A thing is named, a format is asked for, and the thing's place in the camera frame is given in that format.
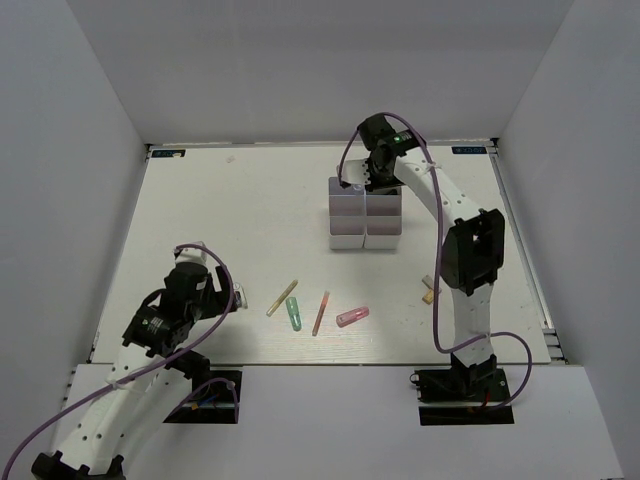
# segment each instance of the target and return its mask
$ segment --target pink marker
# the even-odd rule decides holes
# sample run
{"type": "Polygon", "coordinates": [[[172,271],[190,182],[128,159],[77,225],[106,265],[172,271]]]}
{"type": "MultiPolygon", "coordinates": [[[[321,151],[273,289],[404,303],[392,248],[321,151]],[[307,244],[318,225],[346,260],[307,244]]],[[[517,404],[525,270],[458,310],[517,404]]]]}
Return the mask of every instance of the pink marker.
{"type": "Polygon", "coordinates": [[[361,318],[369,315],[368,307],[360,307],[355,310],[351,310],[346,313],[342,313],[336,317],[336,323],[340,328],[351,325],[353,322],[357,322],[361,318]]]}

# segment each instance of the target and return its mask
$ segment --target green object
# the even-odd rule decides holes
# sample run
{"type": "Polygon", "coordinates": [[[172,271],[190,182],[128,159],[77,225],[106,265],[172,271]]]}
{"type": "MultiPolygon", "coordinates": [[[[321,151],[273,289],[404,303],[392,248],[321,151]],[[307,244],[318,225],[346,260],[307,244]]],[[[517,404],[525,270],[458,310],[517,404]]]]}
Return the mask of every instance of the green object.
{"type": "Polygon", "coordinates": [[[302,320],[300,319],[300,310],[298,310],[298,301],[296,297],[287,298],[287,312],[289,312],[289,320],[294,332],[302,329],[302,320]]]}

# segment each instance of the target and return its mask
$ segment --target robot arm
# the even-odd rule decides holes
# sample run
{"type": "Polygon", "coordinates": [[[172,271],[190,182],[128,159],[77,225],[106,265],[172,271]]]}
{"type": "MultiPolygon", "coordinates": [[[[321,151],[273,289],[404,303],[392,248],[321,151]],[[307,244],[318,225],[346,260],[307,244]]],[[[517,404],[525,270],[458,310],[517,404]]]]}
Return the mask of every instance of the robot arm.
{"type": "Polygon", "coordinates": [[[229,296],[231,311],[246,306],[242,288],[234,286],[220,267],[221,290],[215,291],[206,255],[184,249],[165,278],[166,288],[149,295],[125,334],[116,362],[106,378],[114,390],[95,399],[71,434],[53,455],[40,454],[32,466],[39,480],[125,480],[129,465],[144,442],[190,392],[194,375],[209,371],[209,361],[188,351],[159,373],[142,375],[126,384],[121,378],[169,358],[183,344],[196,321],[220,315],[229,296]],[[152,303],[158,300],[159,305],[152,303]]]}
{"type": "MultiPolygon", "coordinates": [[[[345,162],[342,181],[364,184],[367,191],[409,187],[434,218],[436,192],[429,170],[409,131],[396,132],[383,115],[368,118],[358,132],[370,155],[345,162]]],[[[460,191],[444,172],[438,172],[445,239],[441,276],[451,288],[455,318],[455,345],[478,335],[478,340],[451,354],[456,388],[464,395],[482,388],[493,375],[496,357],[489,338],[489,305],[493,283],[504,261],[504,217],[486,212],[460,191]]]]}

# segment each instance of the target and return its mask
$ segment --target gray wall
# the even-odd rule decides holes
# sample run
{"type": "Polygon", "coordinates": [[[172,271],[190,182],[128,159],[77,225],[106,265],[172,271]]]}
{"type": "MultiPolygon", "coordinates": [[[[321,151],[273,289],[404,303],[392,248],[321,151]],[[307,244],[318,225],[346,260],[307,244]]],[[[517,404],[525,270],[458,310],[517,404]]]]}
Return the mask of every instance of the gray wall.
{"type": "Polygon", "coordinates": [[[143,140],[499,135],[572,0],[69,0],[143,140]]]}
{"type": "Polygon", "coordinates": [[[640,479],[640,4],[571,8],[500,142],[569,357],[640,479]]]}
{"type": "MultiPolygon", "coordinates": [[[[0,2],[0,465],[86,360],[144,148],[64,0],[0,2]]],[[[11,478],[27,478],[36,451],[11,478]]]]}

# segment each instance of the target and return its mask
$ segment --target white table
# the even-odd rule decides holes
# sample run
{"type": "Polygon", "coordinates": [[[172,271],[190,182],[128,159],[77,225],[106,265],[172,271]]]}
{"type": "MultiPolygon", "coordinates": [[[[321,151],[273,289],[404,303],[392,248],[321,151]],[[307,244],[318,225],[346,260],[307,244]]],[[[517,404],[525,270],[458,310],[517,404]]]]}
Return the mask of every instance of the white table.
{"type": "MultiPolygon", "coordinates": [[[[524,370],[506,368],[512,390],[524,370]]],[[[69,402],[104,385],[108,372],[108,365],[80,365],[69,402]]],[[[514,405],[515,424],[491,426],[420,426],[411,372],[409,367],[245,367],[237,425],[163,424],[126,470],[127,479],[622,477],[581,367],[535,367],[514,405]]],[[[181,387],[186,395],[189,382],[181,387]]],[[[83,409],[61,420],[54,445],[82,414],[83,409]]]]}
{"type": "MultiPolygon", "coordinates": [[[[431,307],[422,302],[433,275],[436,223],[409,190],[396,252],[332,252],[328,247],[327,178],[343,146],[191,148],[183,158],[151,158],[136,211],[102,315],[93,362],[115,358],[141,300],[162,286],[174,245],[203,240],[227,263],[247,293],[249,309],[232,314],[199,347],[217,364],[448,363],[433,345],[431,307]],[[297,278],[293,295],[303,329],[293,332],[284,305],[266,310],[297,278]],[[331,292],[320,334],[311,336],[322,294],[331,292]],[[339,329],[335,316],[366,305],[371,315],[339,329]]],[[[505,212],[487,155],[453,155],[431,148],[436,162],[469,197],[505,212]]],[[[363,158],[355,147],[350,158],[363,158]]],[[[451,295],[443,285],[444,345],[453,340],[451,295]]],[[[538,308],[509,226],[505,264],[491,303],[492,330],[510,330],[549,362],[538,308]]],[[[192,339],[211,325],[196,325],[192,339]]],[[[499,362],[526,360],[515,341],[496,339],[499,362]]]]}

